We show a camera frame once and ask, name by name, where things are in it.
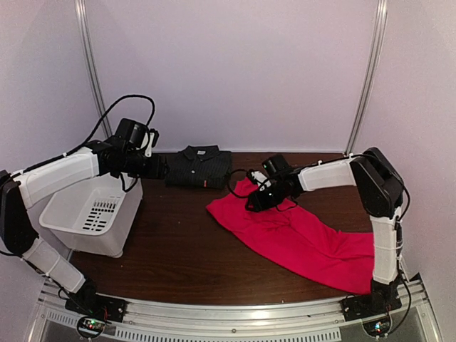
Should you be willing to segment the red garment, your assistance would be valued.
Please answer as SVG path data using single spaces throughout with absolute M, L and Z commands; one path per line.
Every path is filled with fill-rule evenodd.
M 369 294 L 374 268 L 373 234 L 337 231 L 285 200 L 263 212 L 246 210 L 257 189 L 238 181 L 234 195 L 210 202 L 214 219 L 247 247 L 304 278 L 352 294 Z

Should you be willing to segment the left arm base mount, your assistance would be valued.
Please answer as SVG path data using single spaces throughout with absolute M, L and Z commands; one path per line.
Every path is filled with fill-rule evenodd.
M 126 300 L 98 294 L 95 282 L 90 279 L 77 292 L 66 291 L 65 294 L 65 308 L 69 311 L 107 322 L 123 322 Z

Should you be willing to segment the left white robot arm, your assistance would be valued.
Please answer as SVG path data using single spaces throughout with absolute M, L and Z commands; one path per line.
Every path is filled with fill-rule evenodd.
M 158 137 L 155 129 L 124 118 L 107 140 L 85 142 L 16 174 L 1 172 L 1 240 L 8 253 L 76 294 L 74 303 L 86 316 L 102 311 L 101 298 L 34 229 L 28 211 L 47 200 L 39 224 L 66 247 L 121 257 L 143 198 L 142 180 L 160 180 L 167 172 L 164 158 L 152 151 Z

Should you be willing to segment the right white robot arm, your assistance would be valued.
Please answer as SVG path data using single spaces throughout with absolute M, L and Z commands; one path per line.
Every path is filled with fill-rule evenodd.
M 373 233 L 374 265 L 365 307 L 381 314 L 393 302 L 393 289 L 400 278 L 403 249 L 402 223 L 410 195 L 403 178 L 376 147 L 364 152 L 293 166 L 283 155 L 262 163 L 265 175 L 255 174 L 258 187 L 247 196 L 246 209 L 263 212 L 285 200 L 320 190 L 351 189 L 358 198 Z

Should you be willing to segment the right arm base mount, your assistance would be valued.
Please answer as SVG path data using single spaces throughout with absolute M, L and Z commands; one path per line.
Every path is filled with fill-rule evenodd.
M 392 281 L 389 284 L 383 284 L 372 279 L 370 289 L 368 294 L 349 295 L 341 300 L 345 321 L 387 314 L 389 311 L 402 307 L 398 296 L 398 282 Z

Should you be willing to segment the dark pinstriped shirt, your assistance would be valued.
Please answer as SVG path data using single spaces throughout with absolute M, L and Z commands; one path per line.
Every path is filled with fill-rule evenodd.
M 165 178 L 168 187 L 201 187 L 221 190 L 232 172 L 232 152 L 217 145 L 191 146 L 174 153 Z

